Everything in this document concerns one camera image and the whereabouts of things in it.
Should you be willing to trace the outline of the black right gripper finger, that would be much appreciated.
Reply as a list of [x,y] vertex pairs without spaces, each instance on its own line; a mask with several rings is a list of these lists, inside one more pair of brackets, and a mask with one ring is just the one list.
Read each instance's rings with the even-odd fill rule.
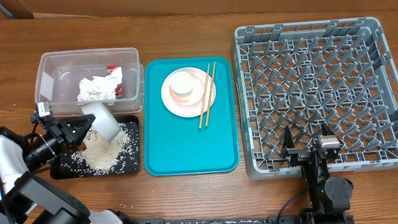
[[285,130],[285,132],[284,132],[284,142],[282,145],[282,150],[287,151],[289,149],[294,149],[295,146],[294,146],[294,142],[292,139],[292,133],[291,133],[290,128],[288,126],[286,126],[284,128],[284,130]]
[[343,146],[343,141],[328,127],[326,122],[322,123],[322,134],[323,136],[335,135],[340,140],[341,146]]

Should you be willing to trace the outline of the grey small bowl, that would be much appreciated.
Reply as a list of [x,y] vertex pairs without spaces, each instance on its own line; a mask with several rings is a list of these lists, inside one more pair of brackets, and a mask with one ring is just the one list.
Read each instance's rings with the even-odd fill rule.
[[102,103],[94,102],[82,106],[81,110],[84,115],[95,116],[92,127],[106,142],[111,142],[121,131],[119,123]]

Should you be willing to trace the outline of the white napkin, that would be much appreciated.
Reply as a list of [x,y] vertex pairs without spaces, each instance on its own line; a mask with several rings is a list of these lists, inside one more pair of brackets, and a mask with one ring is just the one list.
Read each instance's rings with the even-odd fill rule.
[[80,81],[80,93],[77,96],[78,101],[98,101],[98,100],[115,100],[117,83],[107,76],[93,76],[92,80],[84,78]]

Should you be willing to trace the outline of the red snack wrapper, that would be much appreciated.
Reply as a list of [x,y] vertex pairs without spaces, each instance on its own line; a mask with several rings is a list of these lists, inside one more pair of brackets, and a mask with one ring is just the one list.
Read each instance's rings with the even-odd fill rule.
[[116,96],[118,98],[120,98],[123,93],[123,85],[122,85],[123,71],[122,71],[122,68],[118,67],[118,66],[107,66],[106,69],[108,72],[108,78],[117,83],[115,92],[116,92]]

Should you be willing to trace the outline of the cream white cup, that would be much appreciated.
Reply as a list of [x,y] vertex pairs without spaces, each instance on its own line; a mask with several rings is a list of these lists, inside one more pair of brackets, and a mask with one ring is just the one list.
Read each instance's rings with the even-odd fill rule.
[[193,77],[188,72],[174,73],[170,78],[170,87],[178,95],[187,95],[193,89]]

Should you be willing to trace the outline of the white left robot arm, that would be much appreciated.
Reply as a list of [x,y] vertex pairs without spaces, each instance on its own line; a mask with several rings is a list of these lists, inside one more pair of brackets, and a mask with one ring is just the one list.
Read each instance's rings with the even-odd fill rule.
[[36,175],[38,169],[52,162],[63,151],[76,152],[95,121],[92,114],[57,120],[51,116],[31,116],[41,125],[44,136],[31,132],[18,135],[1,127],[1,215],[4,222],[24,223],[27,212],[40,205],[43,212],[36,223],[132,223],[119,210],[91,212],[76,197]]

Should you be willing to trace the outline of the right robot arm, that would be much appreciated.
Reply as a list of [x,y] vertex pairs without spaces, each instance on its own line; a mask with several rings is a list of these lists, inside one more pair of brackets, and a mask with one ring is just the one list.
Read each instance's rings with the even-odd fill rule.
[[[309,149],[296,149],[291,130],[285,127],[282,157],[289,157],[293,166],[301,167],[307,187],[284,204],[276,223],[354,223],[354,218],[346,215],[354,185],[349,179],[331,176],[328,170],[328,161],[337,158],[343,141],[326,123],[322,123],[321,131]],[[304,208],[297,216],[283,216],[287,206],[304,194],[309,195],[311,207]]]

